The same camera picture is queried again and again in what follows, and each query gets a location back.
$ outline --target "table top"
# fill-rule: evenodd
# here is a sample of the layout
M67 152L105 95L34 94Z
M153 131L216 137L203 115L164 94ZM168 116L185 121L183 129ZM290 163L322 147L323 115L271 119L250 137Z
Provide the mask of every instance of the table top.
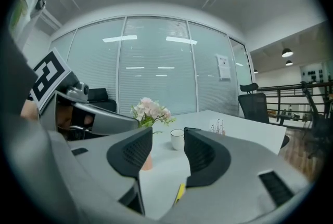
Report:
M201 111L177 115L170 126L156 123L153 135L151 157L153 168L140 171L140 187L146 211L146 217L160 219L173 205L181 183L190 176L189 162L184 150L174 150L170 132L184 127L209 130L210 120L223 119L226 135L252 141L278 154L286 128L271 124L253 122L214 111Z

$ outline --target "white cup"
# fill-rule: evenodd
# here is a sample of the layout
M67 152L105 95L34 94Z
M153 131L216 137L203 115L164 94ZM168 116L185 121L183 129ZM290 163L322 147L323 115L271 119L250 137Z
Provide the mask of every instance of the white cup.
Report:
M175 150L184 149L184 131L177 129L171 131L171 144Z

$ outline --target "black metal railing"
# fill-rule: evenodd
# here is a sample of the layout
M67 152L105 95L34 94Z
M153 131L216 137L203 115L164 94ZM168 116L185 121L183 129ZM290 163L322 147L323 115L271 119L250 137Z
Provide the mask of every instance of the black metal railing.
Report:
M320 94L313 94L313 88L319 87L321 90ZM328 115L330 101L329 94L332 93L333 82L319 83L319 84L307 84L308 91L312 97L322 96L323 103L315 103L316 105L324 105L324 111L319 111L320 114ZM295 85L281 85L281 86L270 86L270 87L261 87L258 88L257 92L264 93L267 98L277 98L278 102L267 101L267 110L275 111L276 114L270 114L270 117L276 117L277 122L279 121L279 115L291 113L291 116L288 116L290 120L297 121L309 121L309 118L299 118L299 115L294 113L307 113L311 114L309 111L300 111L300 110L281 110L281 105L309 105L309 103L282 103L281 98L293 98L293 97L306 97L301 84ZM277 104L277 109L270 109L270 104Z

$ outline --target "ceiling light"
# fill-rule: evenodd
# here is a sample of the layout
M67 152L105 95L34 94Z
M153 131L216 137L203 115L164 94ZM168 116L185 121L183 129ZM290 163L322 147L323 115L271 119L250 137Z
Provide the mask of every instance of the ceiling light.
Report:
M136 35L125 35L123 37L121 36L117 36L117 37L110 37L110 38L104 38L103 41L104 43L108 43L108 42L116 42L116 41L120 41L120 40L135 40L137 39Z
M291 60L287 60L286 66L292 66L292 65L293 65L292 61Z
M291 51L290 48L285 48L282 51L282 57L286 58L286 57L290 57L293 54L293 52Z
M195 40L189 40L189 39L186 39L186 38L179 38L179 37L172 37L172 36L167 36L166 41L173 41L173 42L179 42L179 43L188 43L188 44L192 44L193 45L196 45L198 43L198 41L195 41Z

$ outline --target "wooden floor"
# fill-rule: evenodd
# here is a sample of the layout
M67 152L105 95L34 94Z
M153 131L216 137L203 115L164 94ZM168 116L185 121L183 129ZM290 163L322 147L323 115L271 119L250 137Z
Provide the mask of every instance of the wooden floor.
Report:
M313 182L321 171L323 157L319 153L308 159L312 152L312 144L306 142L312 139L312 135L308 131L302 139L303 134L304 131L302 130L287 128L286 135L290 138L290 141L280 150L279 156L282 156L290 165L304 174L309 181Z

